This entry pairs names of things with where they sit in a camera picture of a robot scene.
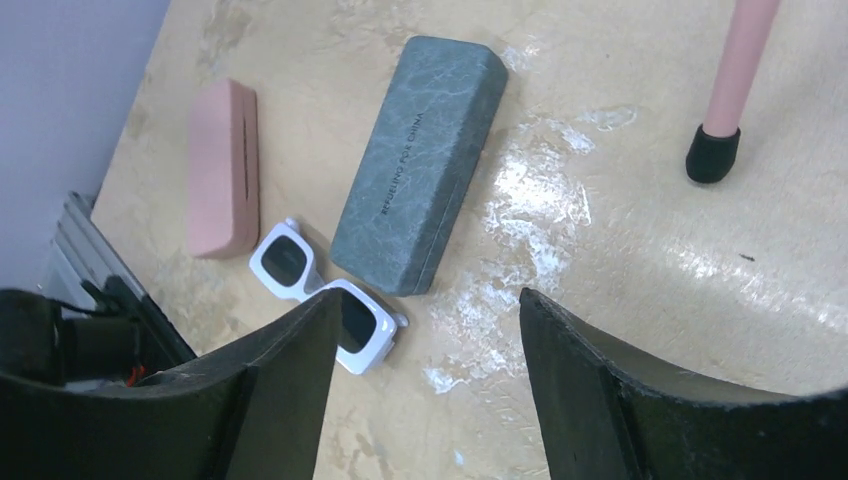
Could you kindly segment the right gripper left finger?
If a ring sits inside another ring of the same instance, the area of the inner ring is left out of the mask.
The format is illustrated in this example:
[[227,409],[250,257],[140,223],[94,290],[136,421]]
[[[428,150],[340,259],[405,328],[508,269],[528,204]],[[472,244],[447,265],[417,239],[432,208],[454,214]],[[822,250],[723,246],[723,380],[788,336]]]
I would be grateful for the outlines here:
[[60,305],[1,293],[5,479],[309,479],[341,326],[321,292],[134,386],[60,386]]

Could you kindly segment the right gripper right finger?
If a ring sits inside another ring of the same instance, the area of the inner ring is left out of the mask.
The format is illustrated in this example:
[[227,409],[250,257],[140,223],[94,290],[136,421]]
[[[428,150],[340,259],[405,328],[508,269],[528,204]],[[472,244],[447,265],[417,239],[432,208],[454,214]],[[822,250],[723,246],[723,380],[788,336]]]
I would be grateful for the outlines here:
[[702,375],[520,294],[554,479],[843,479],[847,392],[792,396]]

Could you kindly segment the pink glasses case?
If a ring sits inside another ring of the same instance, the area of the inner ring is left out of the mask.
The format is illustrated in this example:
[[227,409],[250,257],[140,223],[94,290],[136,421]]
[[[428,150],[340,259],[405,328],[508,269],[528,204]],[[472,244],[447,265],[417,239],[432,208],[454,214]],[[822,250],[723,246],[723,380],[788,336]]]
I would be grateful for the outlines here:
[[191,106],[187,140],[187,252],[250,252],[260,230],[256,92],[232,79],[207,86]]

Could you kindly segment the grey glasses case green lining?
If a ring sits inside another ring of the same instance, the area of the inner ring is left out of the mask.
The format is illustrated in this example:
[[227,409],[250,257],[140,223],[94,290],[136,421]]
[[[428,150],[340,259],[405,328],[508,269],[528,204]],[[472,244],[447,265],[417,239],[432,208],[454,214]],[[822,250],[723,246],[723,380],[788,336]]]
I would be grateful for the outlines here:
[[407,41],[336,228],[333,263],[383,294],[429,290],[507,80],[487,46]]

